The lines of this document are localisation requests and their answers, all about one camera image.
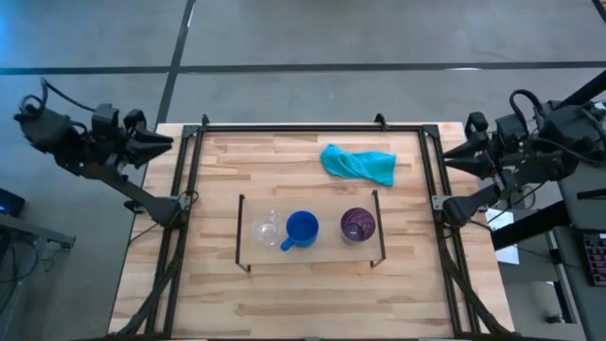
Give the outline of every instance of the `white paper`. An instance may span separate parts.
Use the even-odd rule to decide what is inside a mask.
[[[498,209],[489,208],[489,210],[486,211],[487,221],[490,221],[492,218],[501,214],[501,212],[502,211],[500,211]],[[501,228],[503,226],[507,226],[511,223],[513,223],[513,213],[505,212],[505,213],[501,214],[499,216],[499,218],[490,222],[489,226],[493,231],[496,231],[499,228]],[[518,256],[518,249],[515,246],[516,245],[508,246],[504,249],[500,249],[499,251],[496,251],[496,259],[501,262],[519,265],[520,258]]]

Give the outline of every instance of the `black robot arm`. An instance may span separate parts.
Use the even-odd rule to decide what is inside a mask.
[[[606,86],[604,74],[602,86]],[[514,100],[518,95],[533,104],[537,128],[532,132]],[[494,183],[470,196],[441,200],[444,223],[460,227],[481,206],[507,199],[527,184],[559,181],[572,174],[579,162],[606,166],[606,135],[601,128],[606,110],[589,100],[575,100],[580,96],[542,104],[531,92],[516,90],[509,97],[514,114],[496,119],[492,133],[482,113],[471,113],[465,125],[467,141],[443,154],[445,164]]]
[[[142,208],[163,227],[179,227],[185,219],[188,201],[183,198],[154,197],[129,181],[122,174],[124,167],[139,168],[154,157],[170,150],[172,138],[147,130],[143,112],[132,110],[118,123],[118,110],[111,104],[92,109],[76,103],[48,84],[44,79],[43,99],[20,106],[14,118],[26,139],[43,153],[51,153],[57,165],[74,175],[96,179],[126,195],[131,201],[125,206],[135,212]],[[46,106],[48,88],[80,108],[91,111],[90,130],[86,125],[61,115]]]

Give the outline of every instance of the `wooden table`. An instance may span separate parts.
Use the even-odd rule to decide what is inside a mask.
[[[144,188],[154,195],[169,194],[182,127],[161,124],[157,129],[176,142],[149,164]],[[460,123],[439,123],[439,128],[444,150],[464,140]],[[318,155],[329,143],[351,152],[396,153],[395,186],[327,175]],[[433,170],[439,184],[437,167]],[[455,194],[478,188],[469,174],[449,170],[449,176]],[[234,263],[240,194],[327,197],[373,189],[381,197],[387,256],[380,266],[371,269],[366,261],[271,264],[256,265],[246,274]],[[415,134],[205,134],[196,190],[200,200],[192,209],[173,337],[452,336]],[[133,234],[151,224],[148,217],[137,217]],[[161,234],[156,228],[129,248],[110,332],[124,326],[149,293]],[[513,330],[490,234],[476,225],[465,226],[461,234],[474,290],[501,324]],[[457,300],[465,322],[460,292]],[[164,304],[162,300],[160,327]]]

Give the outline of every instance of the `mug handle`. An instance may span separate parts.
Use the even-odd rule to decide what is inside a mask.
[[[293,247],[293,245],[294,245],[294,240],[291,237],[289,237],[286,239],[286,241],[282,242],[280,249],[282,249],[282,251],[288,251],[288,249]]]

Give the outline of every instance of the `keyboard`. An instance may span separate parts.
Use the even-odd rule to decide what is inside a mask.
[[[583,246],[591,284],[606,286],[606,234],[583,234]]]

